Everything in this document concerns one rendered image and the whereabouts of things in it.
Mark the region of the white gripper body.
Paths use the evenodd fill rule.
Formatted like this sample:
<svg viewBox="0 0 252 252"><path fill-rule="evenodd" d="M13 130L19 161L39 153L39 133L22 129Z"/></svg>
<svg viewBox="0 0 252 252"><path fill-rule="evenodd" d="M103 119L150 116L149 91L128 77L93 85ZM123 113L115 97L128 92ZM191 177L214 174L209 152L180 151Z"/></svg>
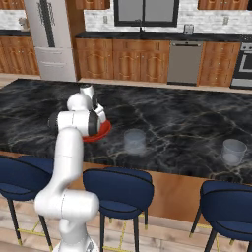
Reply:
<svg viewBox="0 0 252 252"><path fill-rule="evenodd" d="M103 106L98 104L95 113L97 114L100 123L103 124L106 121L106 115Z"/></svg>

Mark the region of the red ice bowl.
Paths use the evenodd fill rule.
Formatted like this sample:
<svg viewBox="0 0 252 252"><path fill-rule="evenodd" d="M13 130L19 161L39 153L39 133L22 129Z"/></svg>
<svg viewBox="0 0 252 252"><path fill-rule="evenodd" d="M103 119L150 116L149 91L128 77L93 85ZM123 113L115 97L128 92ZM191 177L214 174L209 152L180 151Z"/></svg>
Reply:
<svg viewBox="0 0 252 252"><path fill-rule="evenodd" d="M97 134L93 136L88 136L84 137L83 141L84 142L96 142L102 138L104 138L111 130L111 123L109 120L105 120L101 125L100 125L100 130Z"/></svg>

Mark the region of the clear water glass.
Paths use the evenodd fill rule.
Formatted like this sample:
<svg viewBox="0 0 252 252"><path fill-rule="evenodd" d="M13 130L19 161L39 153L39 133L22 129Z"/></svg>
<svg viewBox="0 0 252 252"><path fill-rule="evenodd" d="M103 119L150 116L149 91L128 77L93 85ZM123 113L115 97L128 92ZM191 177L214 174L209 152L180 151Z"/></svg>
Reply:
<svg viewBox="0 0 252 252"><path fill-rule="evenodd" d="M237 166L241 164L246 151L247 146L243 142L227 139L223 141L221 157L227 165Z"/></svg>
<svg viewBox="0 0 252 252"><path fill-rule="evenodd" d="M130 129L124 133L124 150L130 155L142 155L146 150L146 134L140 129Z"/></svg>

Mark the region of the wooden base cupboard run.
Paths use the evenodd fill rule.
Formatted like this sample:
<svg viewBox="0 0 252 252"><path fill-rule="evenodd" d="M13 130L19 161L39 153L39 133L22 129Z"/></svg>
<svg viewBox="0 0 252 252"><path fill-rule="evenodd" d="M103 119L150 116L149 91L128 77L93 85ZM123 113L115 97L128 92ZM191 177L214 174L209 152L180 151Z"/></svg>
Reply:
<svg viewBox="0 0 252 252"><path fill-rule="evenodd" d="M39 74L30 36L0 36L0 73Z"/></svg>
<svg viewBox="0 0 252 252"><path fill-rule="evenodd" d="M82 78L166 83L169 40L77 38Z"/></svg>

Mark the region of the navy blue bar stool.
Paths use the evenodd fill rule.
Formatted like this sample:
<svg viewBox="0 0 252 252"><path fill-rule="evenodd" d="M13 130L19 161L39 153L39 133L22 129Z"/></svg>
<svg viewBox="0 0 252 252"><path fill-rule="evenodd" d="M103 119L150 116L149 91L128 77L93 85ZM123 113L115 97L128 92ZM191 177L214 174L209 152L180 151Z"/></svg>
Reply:
<svg viewBox="0 0 252 252"><path fill-rule="evenodd" d="M22 238L14 201L30 201L49 183L54 160L46 157L0 155L0 193L7 199L19 244Z"/></svg>
<svg viewBox="0 0 252 252"><path fill-rule="evenodd" d="M200 188L200 202L190 236L200 216L212 228L204 252L210 252L217 234L231 240L247 241L252 252L252 186L207 180Z"/></svg>
<svg viewBox="0 0 252 252"><path fill-rule="evenodd" d="M87 169L83 172L83 184L87 191L99 198L100 252L103 252L105 218L132 220L134 225L135 252L139 251L139 219L145 214L148 225L148 207L155 187L149 173L141 170L106 167Z"/></svg>

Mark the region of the stainless steel fridge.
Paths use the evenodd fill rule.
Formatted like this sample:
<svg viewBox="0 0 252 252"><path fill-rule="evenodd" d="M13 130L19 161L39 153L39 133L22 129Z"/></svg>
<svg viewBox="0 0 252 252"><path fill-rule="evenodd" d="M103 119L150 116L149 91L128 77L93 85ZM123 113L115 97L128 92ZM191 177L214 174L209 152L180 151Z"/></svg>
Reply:
<svg viewBox="0 0 252 252"><path fill-rule="evenodd" d="M65 0L24 0L40 77L75 82Z"/></svg>

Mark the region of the grey dishwasher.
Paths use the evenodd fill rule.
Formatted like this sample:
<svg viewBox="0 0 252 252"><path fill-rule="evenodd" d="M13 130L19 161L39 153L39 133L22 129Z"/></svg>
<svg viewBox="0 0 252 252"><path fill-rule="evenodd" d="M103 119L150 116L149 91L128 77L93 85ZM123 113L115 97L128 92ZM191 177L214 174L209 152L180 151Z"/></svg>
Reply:
<svg viewBox="0 0 252 252"><path fill-rule="evenodd" d="M173 40L169 47L167 81L171 84L197 84L202 41Z"/></svg>

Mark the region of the black framed window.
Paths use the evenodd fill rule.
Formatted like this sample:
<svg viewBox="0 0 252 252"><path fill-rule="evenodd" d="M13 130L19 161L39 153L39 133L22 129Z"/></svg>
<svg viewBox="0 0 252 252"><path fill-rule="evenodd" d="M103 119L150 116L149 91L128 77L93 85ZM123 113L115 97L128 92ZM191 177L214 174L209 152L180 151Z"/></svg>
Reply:
<svg viewBox="0 0 252 252"><path fill-rule="evenodd" d="M113 0L114 24L117 27L177 26L179 0Z"/></svg>

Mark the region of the pale small countertop appliance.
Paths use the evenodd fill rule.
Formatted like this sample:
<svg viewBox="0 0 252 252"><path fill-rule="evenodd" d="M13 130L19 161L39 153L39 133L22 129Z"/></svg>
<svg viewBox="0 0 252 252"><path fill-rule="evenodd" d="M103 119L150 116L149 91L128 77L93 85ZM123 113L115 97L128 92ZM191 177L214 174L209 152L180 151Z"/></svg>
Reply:
<svg viewBox="0 0 252 252"><path fill-rule="evenodd" d="M22 32L28 32L30 30L29 23L26 18L19 18L19 24L22 27Z"/></svg>

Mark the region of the stainless steel oven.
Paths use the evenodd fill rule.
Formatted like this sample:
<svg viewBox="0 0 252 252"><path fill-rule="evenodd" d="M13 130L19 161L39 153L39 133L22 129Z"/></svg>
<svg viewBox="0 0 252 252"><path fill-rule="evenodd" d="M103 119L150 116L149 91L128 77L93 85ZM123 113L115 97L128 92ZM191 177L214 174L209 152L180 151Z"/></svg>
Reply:
<svg viewBox="0 0 252 252"><path fill-rule="evenodd" d="M252 42L242 42L230 86L252 90Z"/></svg>

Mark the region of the wooden wall cupboard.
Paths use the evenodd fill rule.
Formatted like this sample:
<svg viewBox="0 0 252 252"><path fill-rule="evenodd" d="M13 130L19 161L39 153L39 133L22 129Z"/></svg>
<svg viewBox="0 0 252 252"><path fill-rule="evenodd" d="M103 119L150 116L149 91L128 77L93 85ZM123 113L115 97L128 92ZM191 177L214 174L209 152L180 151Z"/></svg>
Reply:
<svg viewBox="0 0 252 252"><path fill-rule="evenodd" d="M199 0L199 10L246 10L249 0Z"/></svg>
<svg viewBox="0 0 252 252"><path fill-rule="evenodd" d="M76 0L79 10L106 10L110 8L110 0Z"/></svg>
<svg viewBox="0 0 252 252"><path fill-rule="evenodd" d="M0 0L0 10L24 10L24 0Z"/></svg>

